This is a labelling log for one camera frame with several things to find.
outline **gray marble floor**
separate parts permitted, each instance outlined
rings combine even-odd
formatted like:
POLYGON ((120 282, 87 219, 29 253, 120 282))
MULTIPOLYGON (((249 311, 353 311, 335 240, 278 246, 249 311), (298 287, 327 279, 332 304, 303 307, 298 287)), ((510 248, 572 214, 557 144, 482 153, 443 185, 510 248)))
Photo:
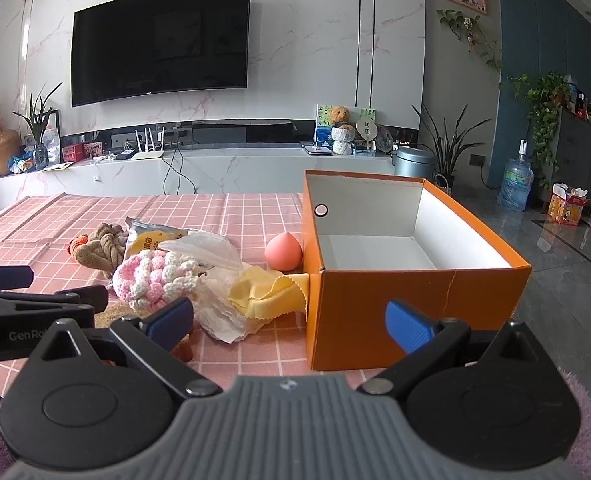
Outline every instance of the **gray marble floor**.
POLYGON ((534 210, 506 211, 493 197, 459 201, 531 263, 515 316, 591 394, 591 227, 549 224, 534 210))

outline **peach-shaped beauty sponge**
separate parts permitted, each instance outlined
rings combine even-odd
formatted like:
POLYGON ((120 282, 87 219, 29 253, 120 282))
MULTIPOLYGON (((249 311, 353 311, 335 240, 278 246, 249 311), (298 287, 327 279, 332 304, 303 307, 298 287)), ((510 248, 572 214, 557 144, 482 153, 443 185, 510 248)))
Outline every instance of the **peach-shaped beauty sponge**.
POLYGON ((291 233, 282 233, 269 240, 264 250, 264 259, 271 269, 287 272, 300 265, 302 248, 291 233))

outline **pink and white crocheted item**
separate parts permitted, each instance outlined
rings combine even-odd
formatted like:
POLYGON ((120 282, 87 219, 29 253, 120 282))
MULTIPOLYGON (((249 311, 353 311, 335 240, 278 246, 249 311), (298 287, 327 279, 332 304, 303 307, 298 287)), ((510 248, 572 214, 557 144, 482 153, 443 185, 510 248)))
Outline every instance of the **pink and white crocheted item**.
POLYGON ((154 312, 181 296, 193 297, 198 263, 183 254, 140 251, 113 274, 113 288, 133 309, 154 312))

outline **water bottle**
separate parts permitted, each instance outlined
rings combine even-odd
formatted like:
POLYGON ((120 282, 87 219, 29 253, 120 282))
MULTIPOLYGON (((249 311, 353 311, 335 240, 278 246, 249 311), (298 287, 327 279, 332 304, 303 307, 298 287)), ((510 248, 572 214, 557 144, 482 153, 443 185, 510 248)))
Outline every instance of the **water bottle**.
POLYGON ((520 156, 509 160, 504 168, 498 204, 513 211, 524 211, 533 184, 533 171, 527 160, 527 142, 520 141, 520 156))

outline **tv screen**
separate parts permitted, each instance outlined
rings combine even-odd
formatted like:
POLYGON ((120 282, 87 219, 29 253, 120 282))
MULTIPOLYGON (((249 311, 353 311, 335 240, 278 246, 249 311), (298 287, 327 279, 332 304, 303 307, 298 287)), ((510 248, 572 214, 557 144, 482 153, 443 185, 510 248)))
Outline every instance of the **tv screen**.
POLYGON ((250 0, 115 0, 74 15, 71 101, 246 88, 250 0))

